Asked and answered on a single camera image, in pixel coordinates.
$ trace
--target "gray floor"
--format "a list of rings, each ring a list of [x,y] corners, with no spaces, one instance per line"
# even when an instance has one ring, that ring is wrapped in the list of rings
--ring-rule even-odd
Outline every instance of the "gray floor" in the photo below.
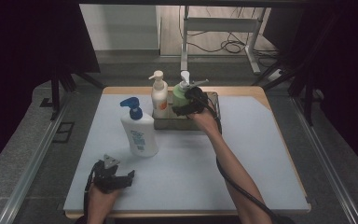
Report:
[[[170,86],[179,81],[178,58],[125,56],[112,62],[115,63],[101,64],[102,73],[93,75],[108,86],[151,86],[147,78],[157,69],[164,71]],[[256,79],[244,58],[191,58],[189,71],[195,79],[207,77],[211,80],[210,85],[250,85]],[[74,222],[65,217],[62,206],[102,93],[83,79],[75,77],[75,80],[77,90],[70,93],[70,105],[62,119],[62,122],[75,124],[73,133],[67,143],[52,143],[49,146],[15,223]],[[288,85],[288,82],[283,83],[268,91],[267,95],[312,205],[308,214],[290,217],[296,223],[350,223],[286,93]],[[48,83],[34,90],[34,99],[27,114],[0,155],[0,214],[50,124],[51,109],[39,107],[45,97],[50,97]],[[315,131],[358,208],[358,158],[324,117],[317,103],[313,105],[312,117]],[[61,134],[56,134],[56,139],[62,139]],[[116,223],[216,222],[239,223],[235,217],[116,220]]]

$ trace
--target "person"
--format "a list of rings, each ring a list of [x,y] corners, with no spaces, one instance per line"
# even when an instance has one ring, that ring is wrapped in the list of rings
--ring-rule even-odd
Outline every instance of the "person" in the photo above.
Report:
[[[212,143],[213,150],[216,153],[216,157],[227,175],[241,188],[245,189],[257,198],[258,201],[264,203],[257,185],[238,161],[237,157],[226,144],[222,134],[219,132],[212,113],[209,110],[204,109],[202,113],[190,114],[188,116],[193,119],[197,126],[208,136]],[[237,208],[241,223],[272,223],[267,213],[260,209],[256,204],[245,198],[228,182],[226,182],[226,185],[231,199]],[[119,190],[115,190],[114,192],[106,195],[101,193],[98,188],[91,185],[89,191],[89,216],[87,223],[103,223],[103,220],[109,214],[119,193]]]

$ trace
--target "white bottle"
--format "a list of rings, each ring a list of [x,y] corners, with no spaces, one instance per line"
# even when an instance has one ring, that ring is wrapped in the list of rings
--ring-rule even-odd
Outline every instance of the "white bottle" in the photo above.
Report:
[[[131,152],[141,157],[156,155],[158,146],[155,138],[154,119],[142,112],[136,97],[124,100],[120,105],[128,106],[131,109],[129,114],[121,117],[121,123],[130,142]]]
[[[164,77],[161,71],[154,72],[153,76],[149,79],[155,79],[152,90],[153,102],[153,118],[167,119],[168,118],[168,85],[162,80]]]

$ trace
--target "metal rail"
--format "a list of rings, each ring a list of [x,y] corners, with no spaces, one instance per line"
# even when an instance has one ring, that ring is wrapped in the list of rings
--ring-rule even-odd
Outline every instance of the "metal rail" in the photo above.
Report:
[[[341,203],[342,209],[344,210],[345,215],[348,218],[348,221],[351,224],[358,224],[358,211],[356,208],[351,195],[348,193],[341,179],[339,178],[336,169],[334,168],[332,162],[330,161],[324,146],[322,145],[318,134],[315,132],[313,127],[309,126],[305,117],[303,116],[302,105],[298,99],[291,98],[292,103],[295,106],[296,113],[298,118],[301,121],[301,124],[309,137],[312,147],[315,150],[315,153],[324,169],[324,172],[330,181],[330,185],[333,188],[333,191],[337,195],[339,202]]]
[[[4,209],[2,210],[0,215],[0,224],[13,223],[14,218],[19,212],[21,204],[28,192],[28,189],[31,187],[31,184],[34,181],[34,177],[39,170],[40,164],[45,158],[46,152],[48,151],[54,134],[57,132],[57,129],[60,126],[60,122],[67,110],[70,100],[71,94],[66,93],[62,97],[62,109],[60,110],[57,118],[49,124],[48,129],[46,130],[46,133],[43,136],[37,150],[34,152],[25,170],[22,172],[16,187],[13,189],[13,192],[11,193]]]

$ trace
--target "small bottle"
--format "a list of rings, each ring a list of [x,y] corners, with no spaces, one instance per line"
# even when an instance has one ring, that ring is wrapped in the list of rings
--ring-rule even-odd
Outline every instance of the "small bottle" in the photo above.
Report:
[[[162,80],[164,77],[161,71],[154,72],[153,76],[149,79],[155,79],[152,90],[152,102],[153,102],[153,118],[155,119],[167,119],[168,118],[168,85]]]
[[[120,106],[128,106],[130,113],[121,117],[121,123],[130,142],[130,150],[141,157],[152,157],[158,153],[155,138],[154,119],[142,112],[139,99],[131,97],[120,102]]]
[[[190,89],[190,73],[182,71],[180,73],[182,81],[173,87],[172,106],[188,105],[189,100],[185,98],[185,93]]]

